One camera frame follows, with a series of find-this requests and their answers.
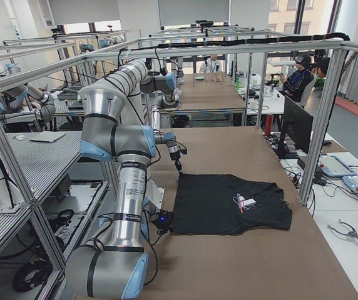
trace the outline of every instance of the brown tabletop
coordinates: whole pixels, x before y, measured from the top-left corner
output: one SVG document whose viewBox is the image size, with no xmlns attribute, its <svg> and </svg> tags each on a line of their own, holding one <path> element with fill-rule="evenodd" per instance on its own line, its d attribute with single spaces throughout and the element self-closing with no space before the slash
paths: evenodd
<svg viewBox="0 0 358 300">
<path fill-rule="evenodd" d="M 216 82 L 216 74 L 222 76 L 222 81 Z M 225 73 L 186 74 L 184 83 L 179 85 L 182 90 L 179 101 L 181 111 L 197 111 L 211 109 L 239 109 L 244 107 L 244 101 Z"/>
<path fill-rule="evenodd" d="M 158 275 L 139 299 L 358 299 L 261 130 L 214 127 L 174 132 L 188 148 L 181 159 L 183 172 L 276 182 L 293 210 L 292 226 L 288 231 L 253 229 L 239 236 L 166 234 L 155 246 Z M 162 159 L 153 165 L 153 180 L 165 188 L 163 208 L 172 210 L 178 173 L 166 146 L 159 147 Z M 151 254 L 147 278 L 154 270 Z"/>
</svg>

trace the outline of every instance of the white chair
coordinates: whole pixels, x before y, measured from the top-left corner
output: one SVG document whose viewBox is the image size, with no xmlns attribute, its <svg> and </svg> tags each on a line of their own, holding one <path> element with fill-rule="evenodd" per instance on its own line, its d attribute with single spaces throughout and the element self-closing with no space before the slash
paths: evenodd
<svg viewBox="0 0 358 300">
<path fill-rule="evenodd" d="M 300 102 L 298 103 L 302 108 L 307 105 L 307 101 L 309 100 L 312 88 L 314 87 L 315 79 L 313 79 L 306 87 L 304 88 L 303 94 L 300 97 Z"/>
</svg>

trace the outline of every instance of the black monitor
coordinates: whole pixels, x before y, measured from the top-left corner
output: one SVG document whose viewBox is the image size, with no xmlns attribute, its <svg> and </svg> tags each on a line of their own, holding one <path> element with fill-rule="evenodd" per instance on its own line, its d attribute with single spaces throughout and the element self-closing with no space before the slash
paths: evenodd
<svg viewBox="0 0 358 300">
<path fill-rule="evenodd" d="M 278 150 L 283 149 L 286 134 L 294 142 L 296 149 L 308 153 L 313 117 L 296 102 L 285 96 L 284 115 Z"/>
</svg>

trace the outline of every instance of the white table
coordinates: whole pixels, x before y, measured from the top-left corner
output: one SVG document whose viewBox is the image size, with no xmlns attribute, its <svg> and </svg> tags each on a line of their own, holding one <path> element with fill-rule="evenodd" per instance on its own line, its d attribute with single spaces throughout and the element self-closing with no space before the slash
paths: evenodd
<svg viewBox="0 0 358 300">
<path fill-rule="evenodd" d="M 348 165 L 358 166 L 358 159 L 349 152 L 334 152 L 328 155 L 335 155 Z M 299 169 L 296 159 L 281 160 L 282 165 L 295 173 L 303 173 Z M 343 186 L 349 190 L 342 180 L 332 180 L 336 185 Z M 349 223 L 358 232 L 358 201 L 347 196 L 339 189 L 335 191 L 335 187 L 326 185 L 324 187 L 313 185 L 315 192 L 316 207 L 314 213 L 315 223 L 318 225 L 329 246 L 333 250 L 344 271 L 348 275 L 350 281 L 358 292 L 358 240 L 351 237 L 341 236 L 327 226 L 338 229 L 342 233 L 347 233 L 350 229 L 341 225 L 338 220 Z"/>
</svg>

